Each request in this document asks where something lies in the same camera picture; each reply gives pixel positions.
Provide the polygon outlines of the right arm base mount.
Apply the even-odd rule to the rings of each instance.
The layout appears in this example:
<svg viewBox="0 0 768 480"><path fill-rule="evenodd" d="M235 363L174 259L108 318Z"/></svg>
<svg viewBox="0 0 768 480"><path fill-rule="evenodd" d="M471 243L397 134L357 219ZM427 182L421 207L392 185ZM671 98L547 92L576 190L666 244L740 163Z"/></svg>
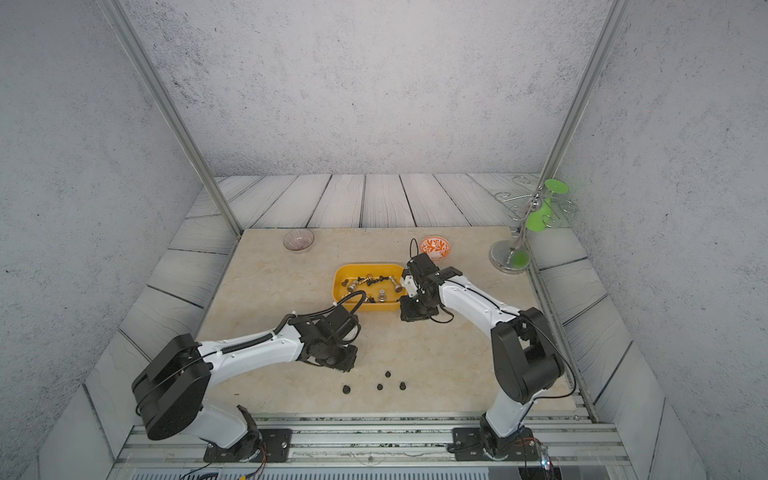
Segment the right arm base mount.
<svg viewBox="0 0 768 480"><path fill-rule="evenodd" d="M457 461L527 461L538 458L541 453L531 429L519 427L501 437L484 420L479 427L454 428L446 451Z"/></svg>

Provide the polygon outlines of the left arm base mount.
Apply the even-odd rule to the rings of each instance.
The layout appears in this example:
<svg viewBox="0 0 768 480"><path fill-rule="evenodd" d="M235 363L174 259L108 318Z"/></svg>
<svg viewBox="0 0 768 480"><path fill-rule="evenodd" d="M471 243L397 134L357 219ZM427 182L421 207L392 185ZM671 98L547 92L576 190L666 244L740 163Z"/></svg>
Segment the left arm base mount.
<svg viewBox="0 0 768 480"><path fill-rule="evenodd" d="M245 435L227 449L209 442L203 460L209 463L287 462L293 431L288 428L260 430L244 406L238 405L237 409L246 424Z"/></svg>

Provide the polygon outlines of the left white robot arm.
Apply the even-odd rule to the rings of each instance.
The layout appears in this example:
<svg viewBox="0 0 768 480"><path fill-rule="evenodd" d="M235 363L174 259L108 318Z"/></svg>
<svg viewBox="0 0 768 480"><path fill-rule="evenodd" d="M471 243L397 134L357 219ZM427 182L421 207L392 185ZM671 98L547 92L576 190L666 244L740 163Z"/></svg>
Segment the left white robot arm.
<svg viewBox="0 0 768 480"><path fill-rule="evenodd" d="M222 341L176 336L133 381L136 414L150 440L185 434L230 449L254 432L254 423L243 410L208 400L209 388L250 371L296 361L348 372L355 362L357 348L352 342L359 332L356 320L297 320L278 332Z"/></svg>

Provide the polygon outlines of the silver queen chess piece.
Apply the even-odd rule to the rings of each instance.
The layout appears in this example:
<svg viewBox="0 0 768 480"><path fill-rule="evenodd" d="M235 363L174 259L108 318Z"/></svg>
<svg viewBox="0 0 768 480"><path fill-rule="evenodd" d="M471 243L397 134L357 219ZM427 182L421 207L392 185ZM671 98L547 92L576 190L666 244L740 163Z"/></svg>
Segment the silver queen chess piece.
<svg viewBox="0 0 768 480"><path fill-rule="evenodd" d="M396 293L401 293L404 290L402 285L393 276L390 276L389 280L392 282Z"/></svg>

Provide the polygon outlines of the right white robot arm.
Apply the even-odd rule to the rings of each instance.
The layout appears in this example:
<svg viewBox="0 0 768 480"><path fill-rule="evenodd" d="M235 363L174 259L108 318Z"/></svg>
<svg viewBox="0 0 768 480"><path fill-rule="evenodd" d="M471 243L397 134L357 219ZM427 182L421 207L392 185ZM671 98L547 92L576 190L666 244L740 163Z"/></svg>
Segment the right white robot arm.
<svg viewBox="0 0 768 480"><path fill-rule="evenodd" d="M535 402L553 400L546 391L573 372L540 310L507 305L454 267L425 273L408 267L401 274L401 285L407 292L400 299L403 321L432 320L438 312L459 314L490 339L499 393L483 415L482 426L492 438L507 439L522 430Z"/></svg>

